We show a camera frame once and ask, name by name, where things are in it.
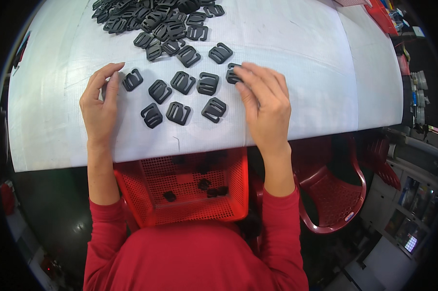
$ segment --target floor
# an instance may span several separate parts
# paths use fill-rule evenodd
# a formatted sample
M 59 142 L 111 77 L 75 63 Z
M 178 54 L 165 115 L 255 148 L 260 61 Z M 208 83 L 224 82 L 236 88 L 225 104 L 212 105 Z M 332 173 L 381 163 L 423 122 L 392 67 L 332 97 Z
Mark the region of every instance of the floor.
M 341 162 L 344 146 L 333 140 L 334 162 L 330 170 L 338 178 L 359 183 L 348 163 Z M 248 149 L 248 160 L 261 177 L 264 165 L 256 147 Z M 373 172 L 362 169 L 368 183 Z M 60 263 L 62 269 L 77 280 L 83 280 L 86 244 L 91 238 L 92 220 L 88 202 L 86 168 L 45 170 L 12 175 L 22 213 L 43 248 Z M 316 215 L 311 200 L 302 194 L 310 217 Z M 356 250 L 352 242 L 359 236 L 360 219 L 331 235 L 315 235 L 301 224 L 301 253 L 310 286 L 321 286 L 330 280 L 332 269 L 351 260 Z

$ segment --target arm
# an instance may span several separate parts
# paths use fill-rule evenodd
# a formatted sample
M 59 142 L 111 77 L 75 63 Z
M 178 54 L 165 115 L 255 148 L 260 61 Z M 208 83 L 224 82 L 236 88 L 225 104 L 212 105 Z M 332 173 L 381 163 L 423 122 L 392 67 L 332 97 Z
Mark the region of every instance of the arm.
M 293 180 L 287 142 L 290 101 L 285 77 L 274 70 L 243 63 L 234 72 L 246 122 L 264 160 L 261 259 L 282 290 L 308 290 L 300 253 L 299 192 Z
M 92 239 L 88 242 L 84 290 L 99 290 L 116 253 L 126 240 L 126 226 L 119 190 L 112 168 L 110 136 L 116 121 L 118 71 L 124 66 L 109 64 L 96 71 L 80 99 L 88 135 L 88 191 L 92 213 Z M 107 83 L 106 99 L 98 99 L 100 88 Z

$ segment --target person's left hand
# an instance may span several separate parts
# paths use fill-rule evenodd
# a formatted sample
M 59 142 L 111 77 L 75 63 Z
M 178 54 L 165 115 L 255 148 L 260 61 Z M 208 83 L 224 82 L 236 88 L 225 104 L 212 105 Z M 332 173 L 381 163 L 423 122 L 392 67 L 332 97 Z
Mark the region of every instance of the person's left hand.
M 87 149 L 109 148 L 111 133 L 117 117 L 117 92 L 119 90 L 118 71 L 125 63 L 110 63 L 96 71 L 88 81 L 80 98 L 80 109 L 88 135 Z M 99 100 L 100 89 L 106 84 L 106 98 Z

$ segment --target white tablecloth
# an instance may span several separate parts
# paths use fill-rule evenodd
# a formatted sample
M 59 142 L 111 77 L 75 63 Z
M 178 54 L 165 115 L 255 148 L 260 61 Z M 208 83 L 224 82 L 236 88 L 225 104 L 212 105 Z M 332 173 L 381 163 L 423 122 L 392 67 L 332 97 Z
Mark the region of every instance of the white tablecloth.
M 15 171 L 85 166 L 86 131 L 78 100 L 89 77 L 109 62 L 138 68 L 144 82 L 132 92 L 120 86 L 113 137 L 115 162 L 252 145 L 245 110 L 225 80 L 227 64 L 252 61 L 286 76 L 292 117 L 288 138 L 301 139 L 368 129 L 402 120 L 400 70 L 391 41 L 362 6 L 330 0 L 217 0 L 226 14 L 207 19 L 208 40 L 189 41 L 201 60 L 185 68 L 176 57 L 146 60 L 133 45 L 141 32 L 120 35 L 91 19 L 93 1 L 48 0 L 30 25 L 30 39 L 9 86 L 9 138 Z M 218 42 L 234 51 L 224 64 L 207 56 Z M 214 97 L 227 104 L 218 124 L 201 115 L 210 96 L 176 90 L 171 102 L 192 108 L 185 126 L 164 117 L 149 129 L 140 116 L 153 102 L 148 88 L 167 84 L 177 71 L 221 77 Z

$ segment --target finger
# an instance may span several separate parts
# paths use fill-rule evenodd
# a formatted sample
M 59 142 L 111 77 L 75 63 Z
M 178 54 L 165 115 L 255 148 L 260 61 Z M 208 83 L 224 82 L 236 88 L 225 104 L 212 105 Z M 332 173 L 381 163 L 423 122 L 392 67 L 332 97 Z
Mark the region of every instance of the finger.
M 256 75 L 253 75 L 247 69 L 241 67 L 234 67 L 234 73 L 242 79 L 242 81 L 250 87 L 253 94 L 258 99 L 262 106 L 269 104 L 275 99 L 274 94 L 271 92 L 269 87 L 264 84 L 263 80 Z
M 287 87 L 287 81 L 285 80 L 285 76 L 279 72 L 274 71 L 273 69 L 266 68 L 269 73 L 273 74 L 274 77 L 277 79 L 277 82 L 279 83 L 280 88 L 284 92 L 285 96 L 290 98 L 288 94 L 288 87 Z
M 239 91 L 242 97 L 243 106 L 245 106 L 246 120 L 255 120 L 258 117 L 258 101 L 256 96 L 241 82 L 236 83 L 235 88 L 237 88 L 237 91 Z
M 251 71 L 254 75 L 258 76 L 269 87 L 274 96 L 278 98 L 285 98 L 285 94 L 282 91 L 277 79 L 271 74 L 267 68 L 260 67 L 253 63 L 243 62 L 242 67 Z
M 102 67 L 90 77 L 87 89 L 92 91 L 94 91 L 95 89 L 100 90 L 101 87 L 103 87 L 103 85 L 105 84 L 106 79 L 109 78 L 115 71 L 121 70 L 124 65 L 124 62 L 118 64 L 110 63 Z
M 106 85 L 105 106 L 115 106 L 117 102 L 117 92 L 119 91 L 119 72 L 115 71 Z

